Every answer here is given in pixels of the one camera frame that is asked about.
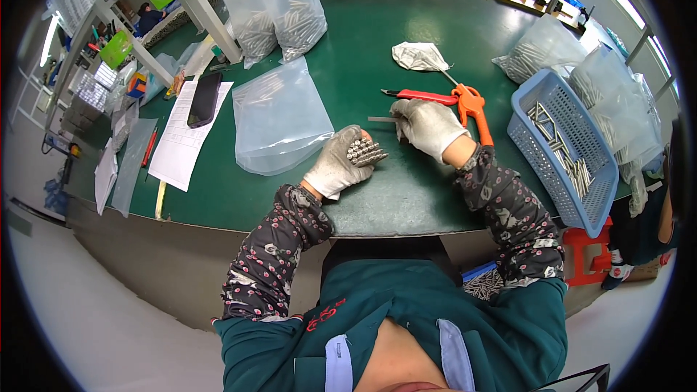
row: light blue collar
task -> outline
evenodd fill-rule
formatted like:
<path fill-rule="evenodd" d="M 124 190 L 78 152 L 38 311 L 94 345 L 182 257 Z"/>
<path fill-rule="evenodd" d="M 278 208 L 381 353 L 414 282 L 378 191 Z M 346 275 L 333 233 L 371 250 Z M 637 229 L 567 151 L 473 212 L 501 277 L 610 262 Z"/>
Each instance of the light blue collar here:
<path fill-rule="evenodd" d="M 448 387 L 458 391 L 475 392 L 472 364 L 460 329 L 447 319 L 439 319 L 437 324 L 440 337 L 440 360 Z M 346 335 L 337 335 L 329 339 L 324 347 L 327 358 L 325 391 L 351 392 L 353 390 L 353 370 L 348 344 Z"/>

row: blue plastic basket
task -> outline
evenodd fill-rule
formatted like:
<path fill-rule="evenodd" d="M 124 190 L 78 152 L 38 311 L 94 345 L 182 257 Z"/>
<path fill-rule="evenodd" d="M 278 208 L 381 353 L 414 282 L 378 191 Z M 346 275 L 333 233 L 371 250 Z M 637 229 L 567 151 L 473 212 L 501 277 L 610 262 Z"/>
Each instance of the blue plastic basket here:
<path fill-rule="evenodd" d="M 527 111 L 535 102 L 544 106 L 561 132 L 571 159 L 584 158 L 591 177 L 588 194 L 581 200 L 562 164 L 537 130 Z M 540 70 L 511 96 L 513 117 L 508 135 L 533 167 L 552 198 L 564 224 L 583 228 L 595 238 L 605 224 L 615 198 L 620 173 L 617 162 L 587 109 L 569 85 L 552 70 Z M 552 132 L 551 123 L 545 123 Z"/>

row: chin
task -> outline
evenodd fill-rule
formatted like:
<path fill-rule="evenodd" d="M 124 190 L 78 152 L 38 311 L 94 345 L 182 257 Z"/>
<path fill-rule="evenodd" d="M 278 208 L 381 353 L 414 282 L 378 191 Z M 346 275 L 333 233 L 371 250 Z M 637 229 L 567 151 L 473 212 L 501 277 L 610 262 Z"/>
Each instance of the chin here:
<path fill-rule="evenodd" d="M 437 386 L 428 381 L 412 381 L 411 383 L 398 384 L 388 392 L 420 392 L 420 391 L 452 391 L 452 389 Z"/>

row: green workbench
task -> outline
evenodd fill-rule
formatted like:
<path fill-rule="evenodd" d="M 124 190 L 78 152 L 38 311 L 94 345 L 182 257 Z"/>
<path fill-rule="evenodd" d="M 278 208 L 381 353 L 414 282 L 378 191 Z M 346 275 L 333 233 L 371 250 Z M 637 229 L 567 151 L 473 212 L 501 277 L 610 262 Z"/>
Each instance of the green workbench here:
<path fill-rule="evenodd" d="M 399 144 L 391 123 L 367 122 L 367 116 L 387 116 L 395 100 L 380 92 L 419 90 L 448 94 L 452 84 L 435 72 L 410 72 L 392 59 L 390 48 L 403 41 L 432 41 L 446 61 L 455 65 L 449 73 L 477 88 L 501 164 L 521 173 L 550 213 L 554 206 L 523 155 L 506 134 L 512 115 L 510 98 L 517 85 L 494 64 L 535 22 L 536 16 L 493 0 L 321 0 L 329 26 L 318 44 L 306 55 L 314 79 L 335 130 L 360 124 L 390 153 L 373 176 L 342 192 L 325 208 L 338 236 L 385 237 L 442 234 L 483 229 L 452 187 L 453 169 L 440 166 L 411 145 Z M 179 57 L 193 41 L 200 41 L 192 24 L 182 27 L 155 45 L 151 52 Z M 250 70 L 237 64 L 224 73 L 235 86 L 278 66 L 277 48 Z M 162 134 L 174 100 L 162 99 L 164 91 L 140 111 L 141 118 L 158 118 Z M 477 138 L 473 119 L 469 129 Z M 94 201 L 96 149 L 109 136 L 109 122 L 92 127 L 84 141 L 92 146 L 73 166 L 68 193 Z M 119 163 L 125 150 L 119 154 Z M 162 216 L 171 221 L 212 228 L 249 231 L 269 210 L 274 192 L 283 183 L 295 184 L 312 167 L 317 154 L 293 170 L 264 177 L 242 170 L 235 162 L 235 122 L 231 96 L 220 109 L 215 126 L 201 149 L 187 193 L 169 186 Z M 141 170 L 130 212 L 152 218 L 159 180 Z M 617 197 L 629 194 L 626 184 Z"/>

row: window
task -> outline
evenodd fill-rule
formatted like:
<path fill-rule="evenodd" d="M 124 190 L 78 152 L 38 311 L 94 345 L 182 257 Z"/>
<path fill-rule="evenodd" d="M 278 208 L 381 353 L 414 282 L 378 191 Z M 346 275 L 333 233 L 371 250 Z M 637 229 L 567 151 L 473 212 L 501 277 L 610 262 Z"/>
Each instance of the window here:
<path fill-rule="evenodd" d="M 656 56 L 658 57 L 658 61 L 661 63 L 661 66 L 663 66 L 663 70 L 665 70 L 668 74 L 668 77 L 670 77 L 670 67 L 668 66 L 668 59 L 666 58 L 666 53 L 663 51 L 663 47 L 661 47 L 661 42 L 655 35 L 653 37 L 649 37 L 648 40 L 649 44 L 654 49 L 654 52 L 656 52 Z"/>
<path fill-rule="evenodd" d="M 643 29 L 646 24 L 644 23 L 643 19 L 639 15 L 638 12 L 636 12 L 636 9 L 634 9 L 634 6 L 632 6 L 631 2 L 629 0 L 616 0 L 622 8 L 624 8 L 624 11 L 626 11 L 630 17 L 632 17 L 632 20 L 639 26 L 639 29 Z"/>

